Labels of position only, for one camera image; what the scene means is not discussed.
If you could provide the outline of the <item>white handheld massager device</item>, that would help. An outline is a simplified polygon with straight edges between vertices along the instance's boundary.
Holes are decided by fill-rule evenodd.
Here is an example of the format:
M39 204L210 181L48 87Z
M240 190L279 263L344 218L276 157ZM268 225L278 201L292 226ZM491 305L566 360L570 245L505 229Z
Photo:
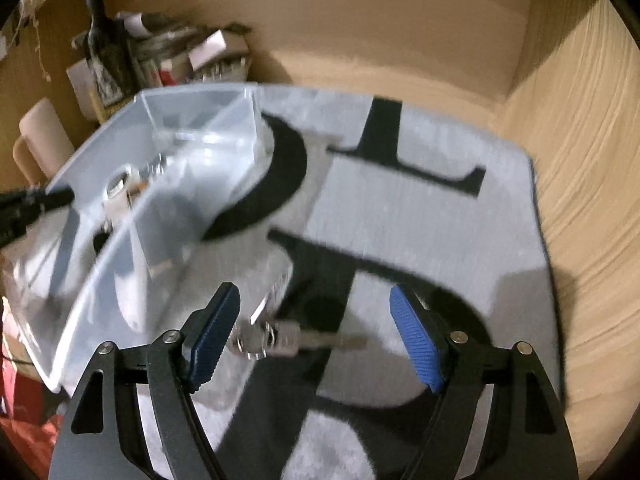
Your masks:
M102 200L105 223L111 230L116 229L128 216L145 187L139 170L131 166L123 166L111 176Z

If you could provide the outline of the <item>white power plug adapter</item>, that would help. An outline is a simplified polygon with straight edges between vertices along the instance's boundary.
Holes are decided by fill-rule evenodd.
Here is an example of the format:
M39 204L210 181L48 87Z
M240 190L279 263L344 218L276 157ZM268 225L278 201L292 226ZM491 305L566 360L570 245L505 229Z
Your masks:
M150 162L139 169L140 180L149 182L163 174L167 168L168 159L164 154L157 154Z

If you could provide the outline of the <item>clear plastic storage bin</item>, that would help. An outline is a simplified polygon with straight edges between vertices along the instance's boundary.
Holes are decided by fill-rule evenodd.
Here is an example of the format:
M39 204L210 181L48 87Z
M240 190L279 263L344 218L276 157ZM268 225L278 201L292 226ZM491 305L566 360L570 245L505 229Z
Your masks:
M264 154L254 84L145 90L76 152L50 183L73 203L48 212L1 253L1 279L39 378L73 390L94 349L154 339L194 250L247 191ZM114 230L103 193L123 166L168 165Z

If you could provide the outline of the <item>keys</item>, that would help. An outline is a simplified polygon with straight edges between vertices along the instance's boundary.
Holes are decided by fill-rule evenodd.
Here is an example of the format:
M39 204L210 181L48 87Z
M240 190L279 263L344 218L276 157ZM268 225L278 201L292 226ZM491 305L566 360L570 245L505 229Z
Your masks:
M367 337L304 330L296 321L279 320L271 313L274 296L270 292L248 318L239 318L229 336L227 347L249 361L267 358L294 358L300 352L362 350Z

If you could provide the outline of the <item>cream insulated mug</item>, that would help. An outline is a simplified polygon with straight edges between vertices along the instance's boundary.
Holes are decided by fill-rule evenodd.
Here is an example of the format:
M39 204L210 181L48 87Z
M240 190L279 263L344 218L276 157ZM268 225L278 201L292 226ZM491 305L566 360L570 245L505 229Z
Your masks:
M53 104L43 98L18 122L14 162L29 184L52 179L74 154L74 147Z

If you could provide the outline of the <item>handwritten white paper note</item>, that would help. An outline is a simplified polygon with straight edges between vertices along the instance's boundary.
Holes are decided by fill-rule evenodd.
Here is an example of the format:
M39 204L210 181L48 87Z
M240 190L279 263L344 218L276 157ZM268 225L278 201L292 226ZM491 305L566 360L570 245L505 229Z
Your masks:
M93 108L90 90L93 88L93 79L87 61L83 58L66 68L66 75L72 86L81 115L88 122L96 122L98 116Z

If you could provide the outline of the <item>dark wine bottle elephant label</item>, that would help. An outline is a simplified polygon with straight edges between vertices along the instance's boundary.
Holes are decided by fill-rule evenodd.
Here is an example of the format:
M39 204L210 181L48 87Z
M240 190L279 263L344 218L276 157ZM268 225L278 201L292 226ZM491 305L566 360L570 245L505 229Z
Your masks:
M101 104L113 108L138 92L128 41L122 25L107 16L104 0L86 0L86 5L90 15L89 68Z

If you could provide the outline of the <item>stack of books and papers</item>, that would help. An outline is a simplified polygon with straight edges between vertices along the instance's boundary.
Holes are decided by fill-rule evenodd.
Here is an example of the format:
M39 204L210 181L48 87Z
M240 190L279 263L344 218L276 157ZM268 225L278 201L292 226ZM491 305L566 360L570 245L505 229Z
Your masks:
M120 12L112 20L124 29L138 91L199 82L194 73L210 62L250 55L247 27L195 25L159 13ZM72 40L89 66L88 30Z

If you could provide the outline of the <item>grey mat with black letters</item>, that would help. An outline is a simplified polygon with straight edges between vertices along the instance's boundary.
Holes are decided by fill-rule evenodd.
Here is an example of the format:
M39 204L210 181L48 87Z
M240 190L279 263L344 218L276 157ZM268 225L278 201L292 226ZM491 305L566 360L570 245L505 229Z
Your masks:
M562 344L527 154L397 101L285 86L259 91L274 136L265 177L210 226L162 326L219 284L358 351L258 362L225 353L194 404L231 479L397 479L435 398L390 314L407 285L478 341L529 341L557 394Z

